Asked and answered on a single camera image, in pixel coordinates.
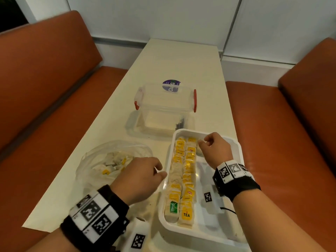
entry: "plastic bag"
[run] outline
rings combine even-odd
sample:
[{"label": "plastic bag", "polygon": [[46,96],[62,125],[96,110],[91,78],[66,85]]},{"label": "plastic bag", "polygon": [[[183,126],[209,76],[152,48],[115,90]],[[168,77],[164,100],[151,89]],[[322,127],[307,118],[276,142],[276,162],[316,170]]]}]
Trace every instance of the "plastic bag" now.
[{"label": "plastic bag", "polygon": [[109,175],[102,175],[93,168],[99,164],[104,164],[107,154],[116,151],[126,152],[134,157],[153,156],[151,149],[144,144],[123,140],[110,141],[85,153],[76,170],[76,180],[82,186],[91,189],[99,189],[104,185],[110,185],[120,174],[121,169]]}]

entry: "seat cushion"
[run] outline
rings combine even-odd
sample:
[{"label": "seat cushion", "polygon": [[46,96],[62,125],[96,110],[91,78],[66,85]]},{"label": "seat cushion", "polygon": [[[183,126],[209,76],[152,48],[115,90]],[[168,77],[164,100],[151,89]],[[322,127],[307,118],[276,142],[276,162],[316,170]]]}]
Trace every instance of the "seat cushion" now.
[{"label": "seat cushion", "polygon": [[336,247],[336,179],[278,88],[226,82],[246,167],[327,251]]},{"label": "seat cushion", "polygon": [[0,163],[3,251],[24,251],[46,235],[21,226],[126,72],[101,67]]},{"label": "seat cushion", "polygon": [[319,43],[279,86],[336,175],[336,40]]},{"label": "seat cushion", "polygon": [[102,61],[77,11],[0,34],[0,150]]}]

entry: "orange backrest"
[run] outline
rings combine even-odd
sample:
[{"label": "orange backrest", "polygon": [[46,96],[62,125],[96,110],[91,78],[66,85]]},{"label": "orange backrest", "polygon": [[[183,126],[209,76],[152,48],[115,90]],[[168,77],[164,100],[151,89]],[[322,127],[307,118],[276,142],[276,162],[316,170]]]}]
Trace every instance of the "orange backrest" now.
[{"label": "orange backrest", "polygon": [[336,174],[336,40],[320,42],[279,87]]},{"label": "orange backrest", "polygon": [[0,34],[0,150],[101,61],[77,11]]}]

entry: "table top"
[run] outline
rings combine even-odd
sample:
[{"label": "table top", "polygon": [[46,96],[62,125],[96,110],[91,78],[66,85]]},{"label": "table top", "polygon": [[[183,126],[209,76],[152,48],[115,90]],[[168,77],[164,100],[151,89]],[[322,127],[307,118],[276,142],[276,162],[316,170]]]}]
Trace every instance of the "table top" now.
[{"label": "table top", "polygon": [[[23,227],[47,232],[58,228],[69,209],[86,193],[75,181],[78,164],[86,152],[100,144],[117,139],[146,144],[166,167],[171,138],[134,130],[137,111],[133,98],[143,84],[161,84],[169,79],[197,90],[197,112],[193,114],[196,130],[217,131],[237,139],[216,46],[150,39]],[[158,196],[159,192],[152,195],[146,204],[140,203],[130,209],[131,213],[137,212],[138,216],[152,222],[143,251],[208,251],[209,246],[218,247],[219,251],[241,251],[164,229],[156,213]]]}]

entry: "purple label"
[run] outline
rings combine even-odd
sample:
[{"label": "purple label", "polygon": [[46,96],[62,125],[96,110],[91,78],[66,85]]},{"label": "purple label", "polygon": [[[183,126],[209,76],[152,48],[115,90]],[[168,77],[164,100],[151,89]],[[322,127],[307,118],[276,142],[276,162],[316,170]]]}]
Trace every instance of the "purple label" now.
[{"label": "purple label", "polygon": [[174,87],[174,85],[178,86],[180,85],[181,82],[179,82],[178,80],[166,80],[165,82],[163,82],[162,84],[168,84],[171,86],[162,86],[164,90],[168,91],[168,92],[173,92],[173,93],[177,93],[177,91],[179,90],[178,87]]}]

